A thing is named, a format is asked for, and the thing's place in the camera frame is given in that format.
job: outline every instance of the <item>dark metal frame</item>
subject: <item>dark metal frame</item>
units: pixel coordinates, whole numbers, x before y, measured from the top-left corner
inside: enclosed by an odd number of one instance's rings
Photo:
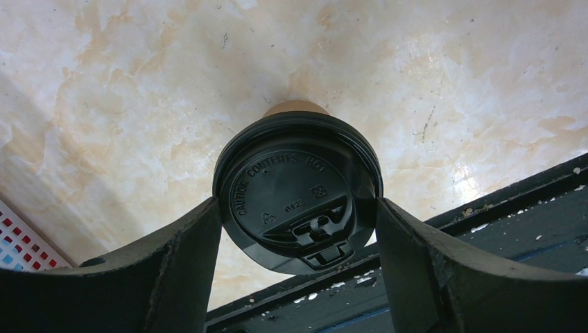
[[[390,332],[391,318],[398,332],[582,330],[588,279],[569,273],[588,266],[588,189],[574,191],[588,182],[587,160],[578,157],[426,224],[380,200],[377,246],[330,272],[294,277],[206,316],[221,234],[212,198],[81,267],[0,271],[3,299],[12,300],[0,312],[2,331]],[[517,214],[524,210],[532,214]],[[469,232],[483,223],[490,225]],[[541,246],[533,243],[539,232]],[[312,293],[316,300],[294,303]]]

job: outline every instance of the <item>recycling symbol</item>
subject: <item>recycling symbol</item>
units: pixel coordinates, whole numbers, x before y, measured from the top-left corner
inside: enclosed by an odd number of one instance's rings
[[[273,221],[275,221],[275,216],[272,214],[263,213],[263,224],[272,223]]]

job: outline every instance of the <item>plastic crate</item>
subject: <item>plastic crate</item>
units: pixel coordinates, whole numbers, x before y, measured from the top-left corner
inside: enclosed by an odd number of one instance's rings
[[[36,272],[59,267],[71,265],[0,201],[0,268]]]

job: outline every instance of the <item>black plastic lid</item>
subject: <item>black plastic lid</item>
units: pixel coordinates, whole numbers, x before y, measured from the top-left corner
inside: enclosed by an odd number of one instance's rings
[[[345,122],[284,112],[252,124],[220,154],[213,193],[229,236],[260,265],[312,274],[347,261],[375,227],[378,160]]]

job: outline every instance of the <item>black plastic holder arm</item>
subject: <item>black plastic holder arm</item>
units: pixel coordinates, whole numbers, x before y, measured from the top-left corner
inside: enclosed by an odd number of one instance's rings
[[[221,215],[211,198],[77,268],[0,269],[2,332],[202,332]]]
[[[387,199],[376,233],[398,333],[588,331],[586,277],[479,250]]]

